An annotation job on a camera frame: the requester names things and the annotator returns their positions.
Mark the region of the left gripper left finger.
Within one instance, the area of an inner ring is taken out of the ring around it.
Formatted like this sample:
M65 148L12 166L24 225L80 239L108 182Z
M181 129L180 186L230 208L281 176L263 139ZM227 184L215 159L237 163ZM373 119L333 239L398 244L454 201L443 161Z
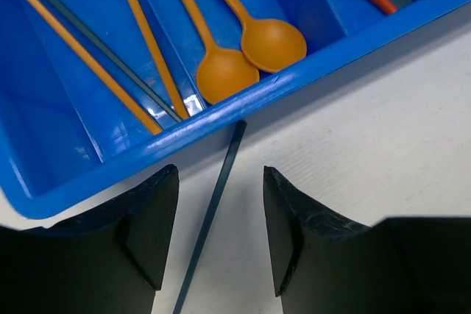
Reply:
M162 288L177 167L45 229L1 228L3 313L150 313Z

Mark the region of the orange chopstick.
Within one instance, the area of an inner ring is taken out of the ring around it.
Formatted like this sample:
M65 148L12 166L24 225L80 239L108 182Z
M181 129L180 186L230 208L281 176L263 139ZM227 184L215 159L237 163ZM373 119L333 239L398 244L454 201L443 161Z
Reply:
M178 114L179 119L187 119L189 118L188 112L186 107L183 103L181 98L180 92L175 85L170 71L167 67L167 64L163 58L163 55L159 49L157 41L152 33L152 30L149 26L149 23L144 15L143 9L139 3L139 0L127 0L130 8L132 9L133 15L135 16L135 20L137 21L139 28L141 30L141 34L146 41L146 45L150 54L152 55L152 59L155 62L155 66L160 74L160 78L165 85L166 91L171 99L172 104L174 105L174 109L176 114Z
M69 45L69 47L87 64L92 72L113 92L122 104L153 134L163 131L153 117L132 98L126 90L99 64L85 47L57 20L40 0L27 0L48 25Z

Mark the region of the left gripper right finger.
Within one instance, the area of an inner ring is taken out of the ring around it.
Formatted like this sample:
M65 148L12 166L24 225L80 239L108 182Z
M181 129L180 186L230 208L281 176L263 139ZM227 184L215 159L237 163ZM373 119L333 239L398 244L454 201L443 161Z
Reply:
M468 313L470 219L353 221L263 171L272 278L285 313Z

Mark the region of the orange spoon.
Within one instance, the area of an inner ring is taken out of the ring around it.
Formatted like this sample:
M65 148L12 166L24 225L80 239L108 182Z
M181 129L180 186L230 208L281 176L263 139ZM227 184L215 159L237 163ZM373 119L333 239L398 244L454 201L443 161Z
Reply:
M257 68L276 73L302 60L307 43L295 26L276 18L253 18L240 0L224 0L241 23L241 49Z
M203 99L217 104L259 82L258 69L241 51L223 48L214 40L195 0L181 0L205 47L196 71L196 86Z

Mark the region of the blue divided plastic tray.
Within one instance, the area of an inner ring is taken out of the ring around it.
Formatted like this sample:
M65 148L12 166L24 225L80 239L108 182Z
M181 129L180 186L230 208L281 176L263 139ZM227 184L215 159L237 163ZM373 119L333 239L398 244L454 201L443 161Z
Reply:
M163 127L153 135L26 0L1 0L1 189L48 218L293 93L469 0L241 0L303 33L307 57L215 106L196 88L204 47L180 0L140 0L191 115L177 123L87 40L83 46Z

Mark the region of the dark blue chopstick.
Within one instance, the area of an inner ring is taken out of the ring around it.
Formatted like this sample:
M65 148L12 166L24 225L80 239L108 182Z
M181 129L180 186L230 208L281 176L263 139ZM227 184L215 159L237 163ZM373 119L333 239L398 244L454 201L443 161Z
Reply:
M47 0L58 12L69 20L90 42L117 65L140 89L142 89L157 105L159 105L176 122L182 118L145 83L123 60L121 60L104 42L102 42L87 25L85 25L61 0Z
M188 262L188 267L185 272L185 276L183 277L183 281L180 286L180 291L178 293L174 309L171 312L172 314L178 314L182 312L186 296L188 295L192 279L194 278L194 274L196 272L196 267L201 257L202 250L204 249L205 242L207 240L211 225L218 209L219 202L222 198L224 188L229 179L229 175L235 162L236 155L241 145L246 128L246 121L239 120L236 123L235 129L233 131L233 136L228 146L227 153L224 157L224 161L222 163L218 178L216 180L215 187L208 203L208 208L206 210L202 225L196 238L196 243L194 245L190 260Z

